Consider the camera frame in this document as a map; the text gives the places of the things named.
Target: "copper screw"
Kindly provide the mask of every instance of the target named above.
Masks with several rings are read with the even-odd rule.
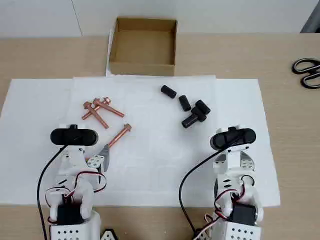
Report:
[[[95,106],[100,106],[101,108],[104,108],[105,110],[108,110],[108,111],[118,115],[121,118],[123,118],[125,116],[122,112],[119,112],[118,110],[115,110],[113,107],[110,107],[109,105],[104,104],[103,102],[100,102],[100,100],[98,98],[95,98],[92,103]]]
[[[131,125],[130,124],[125,124],[124,128],[109,142],[108,146],[111,148],[113,144],[115,144],[123,135],[126,134],[126,132],[131,131]]]
[[[108,124],[102,119],[102,117],[92,108],[91,102],[86,101],[84,104],[84,109],[88,111],[102,124],[102,126],[107,129],[109,128]]]
[[[109,105],[111,103],[111,99],[108,97],[105,97],[102,103]],[[93,110],[97,111],[99,108],[101,108],[101,107],[99,105],[96,105]],[[86,120],[91,115],[92,115],[91,112],[87,112],[85,115],[82,116],[82,120]]]

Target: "white foam sheet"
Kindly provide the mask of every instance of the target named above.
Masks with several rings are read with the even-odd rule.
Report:
[[[2,187],[0,203],[36,203],[39,174],[59,149],[50,142],[50,132],[60,123],[76,122],[85,123],[99,134],[97,145],[87,148],[88,155],[98,152],[124,123],[132,125],[132,131],[110,149],[110,165],[106,173],[108,186],[95,195],[96,205],[178,206],[178,187],[182,177],[213,152],[210,137],[218,127],[237,124],[244,124],[257,132],[257,141],[249,149],[249,154],[255,161],[263,206],[279,205],[277,176],[258,81],[218,80],[215,83],[214,80],[212,76],[13,80],[0,118],[0,150],[4,162],[0,181],[6,183]],[[191,104],[203,99],[212,109],[208,119],[184,129],[181,121],[189,113],[181,110],[177,99],[160,93],[163,84],[178,94],[186,94]],[[95,96],[110,97],[111,106],[126,116],[122,119],[100,110],[110,125],[107,130],[93,117],[80,120],[86,112],[83,102]],[[32,116],[29,112],[34,106],[49,110]],[[59,161],[56,161],[45,175],[42,189],[50,186],[58,165]],[[208,162],[186,181],[183,189],[186,206],[213,205],[212,173],[212,163]]]

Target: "scissors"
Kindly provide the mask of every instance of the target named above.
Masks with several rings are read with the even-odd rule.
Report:
[[[312,66],[299,69],[298,65],[301,63],[310,63]],[[310,84],[308,83],[309,80],[315,79],[317,77],[320,77],[320,61],[315,58],[301,58],[298,61],[296,61],[292,65],[292,72],[294,74],[306,74],[309,73],[309,75],[303,77],[301,79],[301,85],[307,89],[319,89],[320,84]]]

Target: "open cardboard box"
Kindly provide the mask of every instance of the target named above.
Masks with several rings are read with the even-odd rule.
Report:
[[[118,17],[109,37],[107,73],[173,76],[177,21]]]

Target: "white wall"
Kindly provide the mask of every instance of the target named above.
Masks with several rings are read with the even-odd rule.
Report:
[[[0,37],[107,35],[116,16],[175,18],[180,32],[298,33],[319,0],[0,0]]]
[[[0,0],[0,38],[81,36],[70,0]]]

